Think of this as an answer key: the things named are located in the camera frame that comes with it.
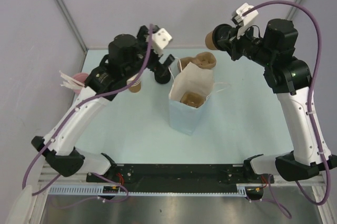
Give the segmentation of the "pink cup holder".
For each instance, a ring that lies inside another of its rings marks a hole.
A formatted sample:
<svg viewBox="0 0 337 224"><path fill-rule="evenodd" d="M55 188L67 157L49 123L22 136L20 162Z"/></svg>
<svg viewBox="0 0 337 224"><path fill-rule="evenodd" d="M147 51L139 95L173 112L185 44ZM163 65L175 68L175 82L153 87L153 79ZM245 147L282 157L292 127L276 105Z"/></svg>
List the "pink cup holder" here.
<svg viewBox="0 0 337 224"><path fill-rule="evenodd" d="M74 80L82 84L82 86L79 89L74 89L74 93L79 94L81 92L82 88L84 88L85 86L85 80L87 77L88 73L77 73L74 76L72 76Z"/></svg>

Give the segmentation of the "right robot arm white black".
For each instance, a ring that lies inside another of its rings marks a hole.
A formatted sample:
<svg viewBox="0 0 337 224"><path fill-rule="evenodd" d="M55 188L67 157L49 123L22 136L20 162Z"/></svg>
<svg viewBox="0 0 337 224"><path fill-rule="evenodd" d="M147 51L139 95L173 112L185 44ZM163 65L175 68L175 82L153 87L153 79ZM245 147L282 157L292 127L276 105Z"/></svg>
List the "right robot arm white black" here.
<svg viewBox="0 0 337 224"><path fill-rule="evenodd" d="M254 37L253 27L242 36L239 28L221 24L208 33L208 49L224 51L231 60L242 56L264 68L264 79L279 100L293 150L286 154L250 157L244 161L243 177L256 182L262 175L279 174L286 181L307 180L321 171L336 168L336 155L324 142L317 142L310 121L314 102L308 102L312 75L308 65L294 57L298 31L286 19L272 19L263 37Z"/></svg>

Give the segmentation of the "light blue paper bag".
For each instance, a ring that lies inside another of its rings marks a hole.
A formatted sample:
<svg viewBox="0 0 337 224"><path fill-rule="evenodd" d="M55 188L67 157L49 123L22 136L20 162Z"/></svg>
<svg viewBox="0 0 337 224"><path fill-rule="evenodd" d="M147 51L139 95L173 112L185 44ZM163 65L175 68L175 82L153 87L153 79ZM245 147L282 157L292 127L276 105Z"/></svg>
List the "light blue paper bag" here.
<svg viewBox="0 0 337 224"><path fill-rule="evenodd" d="M192 135L206 113L212 94L230 87L227 82L216 82L214 71L202 69L194 63L177 64L179 73L173 77L168 95L170 127L186 135Z"/></svg>

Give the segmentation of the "brown pulp cup carrier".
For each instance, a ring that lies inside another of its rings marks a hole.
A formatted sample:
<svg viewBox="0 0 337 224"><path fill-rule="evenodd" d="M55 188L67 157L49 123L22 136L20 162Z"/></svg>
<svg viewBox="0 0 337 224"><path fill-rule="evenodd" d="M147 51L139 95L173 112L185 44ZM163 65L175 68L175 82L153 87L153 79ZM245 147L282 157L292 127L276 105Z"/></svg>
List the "brown pulp cup carrier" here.
<svg viewBox="0 0 337 224"><path fill-rule="evenodd" d="M205 98L197 93L187 91L180 102L190 107L199 108L204 104Z"/></svg>

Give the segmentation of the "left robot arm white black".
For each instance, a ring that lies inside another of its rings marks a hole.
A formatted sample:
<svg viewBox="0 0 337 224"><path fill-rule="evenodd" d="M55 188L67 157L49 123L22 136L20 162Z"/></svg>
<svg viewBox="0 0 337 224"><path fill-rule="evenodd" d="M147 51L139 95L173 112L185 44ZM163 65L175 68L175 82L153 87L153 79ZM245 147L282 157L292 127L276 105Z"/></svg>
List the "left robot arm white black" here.
<svg viewBox="0 0 337 224"><path fill-rule="evenodd" d="M96 173L104 181L116 177L114 161L106 154L93 154L75 147L93 118L118 93L128 89L127 81L140 77L145 69L158 77L168 72L174 57L161 63L164 48L172 36L158 26L141 26L137 35L120 34L108 45L108 53L85 80L84 88L61 121L44 137L36 136L32 145L59 175Z"/></svg>

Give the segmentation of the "single brown paper cup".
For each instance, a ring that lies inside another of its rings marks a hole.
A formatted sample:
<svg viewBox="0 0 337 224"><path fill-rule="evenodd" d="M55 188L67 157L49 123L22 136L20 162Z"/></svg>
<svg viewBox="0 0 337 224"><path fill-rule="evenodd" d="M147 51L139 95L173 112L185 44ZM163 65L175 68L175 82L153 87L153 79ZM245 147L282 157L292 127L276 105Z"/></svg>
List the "single brown paper cup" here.
<svg viewBox="0 0 337 224"><path fill-rule="evenodd" d="M205 46L209 50L218 50L213 41L213 31L209 32L205 37Z"/></svg>

